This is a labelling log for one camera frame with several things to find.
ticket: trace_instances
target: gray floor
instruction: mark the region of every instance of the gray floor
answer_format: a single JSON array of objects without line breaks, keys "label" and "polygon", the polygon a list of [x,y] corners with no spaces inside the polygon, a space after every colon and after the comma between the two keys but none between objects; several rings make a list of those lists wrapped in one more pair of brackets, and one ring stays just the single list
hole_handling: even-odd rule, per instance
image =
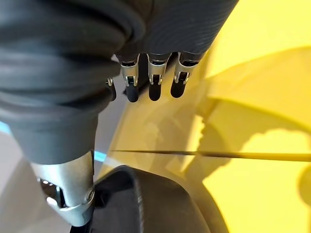
[{"label": "gray floor", "polygon": [[[96,149],[106,153],[127,103],[121,77],[116,77],[117,99],[99,117]],[[101,163],[96,162],[95,172]],[[70,225],[44,201],[28,163],[14,139],[0,133],[0,232],[1,233],[69,233]]]}]

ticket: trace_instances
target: yellow plastic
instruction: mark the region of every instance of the yellow plastic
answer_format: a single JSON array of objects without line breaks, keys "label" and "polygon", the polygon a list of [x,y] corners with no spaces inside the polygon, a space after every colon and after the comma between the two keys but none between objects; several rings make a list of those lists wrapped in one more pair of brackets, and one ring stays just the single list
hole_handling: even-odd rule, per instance
[{"label": "yellow plastic", "polygon": [[169,70],[159,101],[128,104],[101,174],[128,164],[177,181],[212,233],[311,232],[310,23],[310,0],[241,0],[183,97]]}]

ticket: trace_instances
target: silver metal bracket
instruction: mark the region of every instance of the silver metal bracket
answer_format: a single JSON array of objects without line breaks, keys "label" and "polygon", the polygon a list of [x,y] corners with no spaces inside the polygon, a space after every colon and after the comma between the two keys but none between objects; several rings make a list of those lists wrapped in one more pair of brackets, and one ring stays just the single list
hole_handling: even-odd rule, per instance
[{"label": "silver metal bracket", "polygon": [[155,75],[159,75],[159,81],[157,84],[158,85],[162,84],[162,77],[165,74],[166,65],[167,61],[166,62],[158,62],[153,60],[150,61],[150,58],[148,56],[148,76],[151,85],[154,84]]},{"label": "silver metal bracket", "polygon": [[179,82],[179,79],[181,76],[183,76],[183,84],[186,84],[192,75],[192,72],[194,68],[198,65],[196,61],[193,62],[192,66],[185,66],[180,63],[180,53],[178,54],[178,61],[175,67],[175,73],[174,73],[174,81],[175,83]]},{"label": "silver metal bracket", "polygon": [[112,86],[112,84],[113,84],[113,78],[108,78],[108,79],[107,79],[107,83],[108,83],[109,86]]},{"label": "silver metal bracket", "polygon": [[72,226],[83,226],[93,214],[93,154],[63,163],[31,163],[46,201]]},{"label": "silver metal bracket", "polygon": [[130,83],[134,86],[138,84],[138,59],[139,57],[131,66],[128,66],[126,63],[121,63],[122,75],[126,86],[130,86]]}]

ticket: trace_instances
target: blue light strip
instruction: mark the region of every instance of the blue light strip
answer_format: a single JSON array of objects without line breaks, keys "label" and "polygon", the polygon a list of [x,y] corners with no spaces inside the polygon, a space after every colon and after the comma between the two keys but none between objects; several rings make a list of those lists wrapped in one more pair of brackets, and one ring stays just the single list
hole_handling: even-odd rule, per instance
[{"label": "blue light strip", "polygon": [[[10,130],[9,126],[7,124],[1,122],[1,121],[0,121],[0,132],[11,135],[11,130]],[[103,162],[103,161],[105,161],[106,156],[107,155],[105,153],[102,153],[99,151],[94,152],[94,159],[96,161]]]}]

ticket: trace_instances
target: black fingertip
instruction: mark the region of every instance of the black fingertip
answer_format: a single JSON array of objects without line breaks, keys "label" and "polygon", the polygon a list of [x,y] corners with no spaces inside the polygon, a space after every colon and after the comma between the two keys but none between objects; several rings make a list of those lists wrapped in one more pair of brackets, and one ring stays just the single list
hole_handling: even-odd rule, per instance
[{"label": "black fingertip", "polygon": [[175,80],[173,80],[173,83],[171,86],[171,95],[174,98],[181,97],[185,91],[185,87],[186,87],[186,85],[182,81],[175,83]]},{"label": "black fingertip", "polygon": [[116,92],[115,84],[112,83],[112,85],[111,85],[109,88],[110,88],[111,93],[112,93],[111,101],[110,101],[110,102],[112,102],[112,101],[114,101],[114,100],[116,99],[116,97],[117,97],[117,92]]},{"label": "black fingertip", "polygon": [[138,88],[130,84],[126,87],[126,95],[130,102],[134,103],[138,100]]},{"label": "black fingertip", "polygon": [[149,98],[152,101],[157,101],[161,96],[161,85],[158,85],[157,83],[153,85],[149,85]]}]

